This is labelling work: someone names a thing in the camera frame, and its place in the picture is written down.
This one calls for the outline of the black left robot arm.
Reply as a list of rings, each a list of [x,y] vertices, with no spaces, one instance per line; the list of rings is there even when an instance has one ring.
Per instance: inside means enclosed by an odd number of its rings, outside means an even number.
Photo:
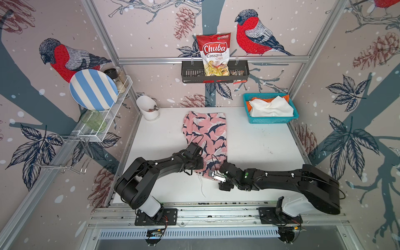
[[[181,173],[191,176],[193,171],[204,167],[203,149],[190,143],[185,150],[159,160],[139,157],[116,181],[114,191],[132,209],[139,209],[155,221],[163,218],[164,207],[151,196],[155,182],[166,175]]]

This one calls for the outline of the pink patterned shorts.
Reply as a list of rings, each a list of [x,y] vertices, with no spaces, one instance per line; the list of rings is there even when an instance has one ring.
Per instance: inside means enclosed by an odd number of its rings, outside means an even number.
[[[224,113],[190,111],[183,120],[182,133],[187,144],[196,143],[203,149],[203,167],[196,173],[209,180],[212,171],[219,170],[227,160],[227,119]]]

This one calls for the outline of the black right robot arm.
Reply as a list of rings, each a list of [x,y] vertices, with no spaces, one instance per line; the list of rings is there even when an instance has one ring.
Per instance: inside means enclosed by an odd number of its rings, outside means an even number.
[[[291,171],[241,170],[224,161],[219,172],[226,180],[220,184],[220,190],[230,191],[237,187],[248,192],[264,189],[293,191],[304,195],[320,212],[329,215],[340,213],[338,181],[311,165],[304,164],[301,169]]]

